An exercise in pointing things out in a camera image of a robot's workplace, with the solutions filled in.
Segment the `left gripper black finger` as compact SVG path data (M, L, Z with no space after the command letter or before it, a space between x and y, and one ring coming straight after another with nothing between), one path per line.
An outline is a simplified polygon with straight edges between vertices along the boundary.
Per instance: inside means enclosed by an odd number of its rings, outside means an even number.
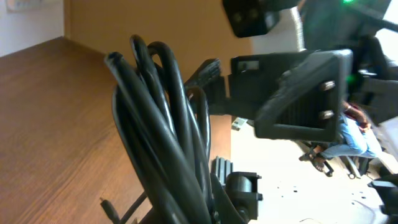
M227 193L224 191L218 178L210 174L211 188L214 197L214 209L218 212L218 220L221 224L246 224L239 215L234 205L230 201Z

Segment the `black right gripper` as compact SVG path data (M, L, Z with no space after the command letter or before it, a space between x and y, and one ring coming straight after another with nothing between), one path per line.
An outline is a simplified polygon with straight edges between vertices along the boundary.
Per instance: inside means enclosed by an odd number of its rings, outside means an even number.
M352 64L349 49L245 55L231 59L224 77L211 58L184 87L206 85L211 115L255 118L258 138L334 142Z

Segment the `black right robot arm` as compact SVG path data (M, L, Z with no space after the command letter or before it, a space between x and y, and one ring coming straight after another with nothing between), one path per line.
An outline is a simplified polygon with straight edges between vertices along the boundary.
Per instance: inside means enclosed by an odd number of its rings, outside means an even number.
M206 95L205 114L250 119L264 139L334 141L344 98L364 106L374 122L397 117L397 80L370 36L326 51L238 56L227 77L219 60L209 59L185 83L196 87Z

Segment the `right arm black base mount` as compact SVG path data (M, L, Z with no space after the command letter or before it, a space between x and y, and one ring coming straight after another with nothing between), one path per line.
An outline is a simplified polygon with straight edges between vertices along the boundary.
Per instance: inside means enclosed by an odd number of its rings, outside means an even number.
M230 201L246 223L258 219L259 202L263 200L263 195L258 191L260 175L255 172L235 172L233 163L222 157L212 160L211 174L217 176Z

